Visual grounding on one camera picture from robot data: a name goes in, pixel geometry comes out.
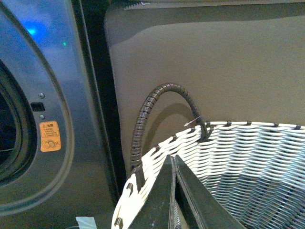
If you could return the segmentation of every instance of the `wicker basket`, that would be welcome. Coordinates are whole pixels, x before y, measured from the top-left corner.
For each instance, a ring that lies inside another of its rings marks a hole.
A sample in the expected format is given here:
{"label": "wicker basket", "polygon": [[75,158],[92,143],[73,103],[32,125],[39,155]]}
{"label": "wicker basket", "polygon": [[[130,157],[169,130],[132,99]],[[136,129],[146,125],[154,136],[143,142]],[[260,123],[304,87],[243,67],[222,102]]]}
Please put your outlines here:
{"label": "wicker basket", "polygon": [[[167,91],[177,92],[188,101],[199,125],[176,133],[142,157],[141,141],[148,115],[159,96]],[[188,92],[173,83],[153,90],[140,110],[132,139],[131,177],[113,214],[113,229],[130,226],[167,155],[179,155],[245,227],[305,229],[305,127],[258,122],[204,123]],[[175,228],[180,228],[177,212]]]}

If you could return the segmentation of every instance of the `washing machine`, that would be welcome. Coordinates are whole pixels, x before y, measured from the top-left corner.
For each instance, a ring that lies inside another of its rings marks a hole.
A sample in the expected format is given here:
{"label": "washing machine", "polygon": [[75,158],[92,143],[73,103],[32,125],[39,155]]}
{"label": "washing machine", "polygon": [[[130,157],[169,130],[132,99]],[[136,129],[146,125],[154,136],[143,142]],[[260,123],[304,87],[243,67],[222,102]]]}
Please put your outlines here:
{"label": "washing machine", "polygon": [[112,213],[101,94],[78,0],[0,0],[0,228]]}

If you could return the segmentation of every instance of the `woven weave pattern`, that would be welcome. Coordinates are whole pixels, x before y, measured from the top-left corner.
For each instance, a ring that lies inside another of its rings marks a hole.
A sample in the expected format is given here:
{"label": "woven weave pattern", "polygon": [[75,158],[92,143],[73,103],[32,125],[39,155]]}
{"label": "woven weave pattern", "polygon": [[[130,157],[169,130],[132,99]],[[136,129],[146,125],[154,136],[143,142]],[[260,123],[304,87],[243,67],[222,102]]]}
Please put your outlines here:
{"label": "woven weave pattern", "polygon": [[[134,194],[141,204],[132,217],[147,199],[166,155],[178,154],[219,203],[246,227],[304,229],[305,127],[246,122],[230,126],[212,122],[211,126],[214,130],[207,142],[197,142],[201,129],[196,126],[177,133],[175,141],[170,137],[159,144],[157,152],[153,148],[142,157],[147,180],[139,194]],[[120,207],[117,205],[113,219],[124,219]]]}

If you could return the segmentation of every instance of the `brown wrapped handle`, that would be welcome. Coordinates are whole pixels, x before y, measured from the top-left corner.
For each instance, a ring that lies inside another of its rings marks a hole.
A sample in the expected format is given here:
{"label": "brown wrapped handle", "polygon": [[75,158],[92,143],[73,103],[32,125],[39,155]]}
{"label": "brown wrapped handle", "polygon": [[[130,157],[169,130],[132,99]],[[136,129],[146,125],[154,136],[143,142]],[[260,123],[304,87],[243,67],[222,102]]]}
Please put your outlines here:
{"label": "brown wrapped handle", "polygon": [[147,123],[147,119],[149,117],[150,112],[152,111],[153,106],[158,101],[159,97],[165,92],[176,92],[181,95],[191,107],[192,113],[196,122],[200,124],[202,129],[202,135],[200,142],[206,141],[211,133],[207,132],[206,125],[201,118],[201,113],[196,106],[193,98],[189,95],[188,91],[179,84],[176,83],[164,83],[156,87],[146,98],[143,103],[136,125],[134,127],[133,136],[132,136],[132,148],[131,148],[131,157],[130,157],[130,171],[131,174],[135,173],[137,177],[137,186],[138,190],[140,190],[144,184],[144,172],[142,168],[142,137],[145,130],[145,125]]}

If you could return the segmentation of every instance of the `orange sticker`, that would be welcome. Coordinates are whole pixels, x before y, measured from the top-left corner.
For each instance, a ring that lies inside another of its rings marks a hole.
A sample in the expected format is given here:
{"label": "orange sticker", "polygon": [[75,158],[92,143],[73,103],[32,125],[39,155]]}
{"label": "orange sticker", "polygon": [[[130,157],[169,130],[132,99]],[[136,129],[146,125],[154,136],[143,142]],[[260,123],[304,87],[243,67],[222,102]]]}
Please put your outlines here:
{"label": "orange sticker", "polygon": [[44,122],[39,124],[41,133],[42,152],[51,152],[61,149],[61,136],[56,121]]}

